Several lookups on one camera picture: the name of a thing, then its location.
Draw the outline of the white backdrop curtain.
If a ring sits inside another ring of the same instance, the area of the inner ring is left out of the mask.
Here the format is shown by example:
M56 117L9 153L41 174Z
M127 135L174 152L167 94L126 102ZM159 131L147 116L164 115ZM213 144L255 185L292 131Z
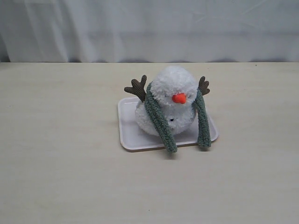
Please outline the white backdrop curtain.
M296 62L296 0L3 0L2 62Z

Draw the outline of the white plush snowman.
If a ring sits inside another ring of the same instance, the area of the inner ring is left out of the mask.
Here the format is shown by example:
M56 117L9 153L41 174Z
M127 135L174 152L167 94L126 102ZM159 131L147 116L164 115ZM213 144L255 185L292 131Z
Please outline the white plush snowman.
M202 76L196 80L194 76L181 66L168 66L161 70L148 84L145 90L147 76L141 80L131 80L131 86L124 87L124 91L139 98L135 109L135 119L138 126L146 133L158 136L154 119L150 118L149 109L146 109L146 97L152 97L157 102L159 111L166 119L166 123L173 135L187 130L194 122L196 109L192 105L197 93L206 95L210 92L209 81Z

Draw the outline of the white rectangular plastic tray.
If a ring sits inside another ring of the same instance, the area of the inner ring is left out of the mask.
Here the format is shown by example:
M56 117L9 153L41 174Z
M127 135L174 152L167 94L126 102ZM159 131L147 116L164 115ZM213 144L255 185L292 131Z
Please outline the white rectangular plastic tray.
M120 143L129 152L164 149L160 137L144 132L135 119L135 109L139 98L123 98L118 102ZM174 136L177 147L196 146L198 138L198 119L184 132Z

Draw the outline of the green knitted scarf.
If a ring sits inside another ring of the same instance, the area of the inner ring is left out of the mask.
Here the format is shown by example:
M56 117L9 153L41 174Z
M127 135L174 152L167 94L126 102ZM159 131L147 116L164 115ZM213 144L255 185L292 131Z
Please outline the green knitted scarf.
M170 132L170 128L166 123L166 119L162 115L162 112L159 111L157 102L154 102L152 97L146 97L146 109L149 109L149 117L154 119L155 128L158 130L158 137L161 138L161 141L164 144L165 149L169 153L175 153L178 150L176 141L173 134ZM210 130L209 130L209 121L208 115L206 112L206 104L204 100L204 95L200 92L197 93L195 102L192 104L196 109L196 117L198 119L198 138L197 145L202 149L209 149L212 144Z

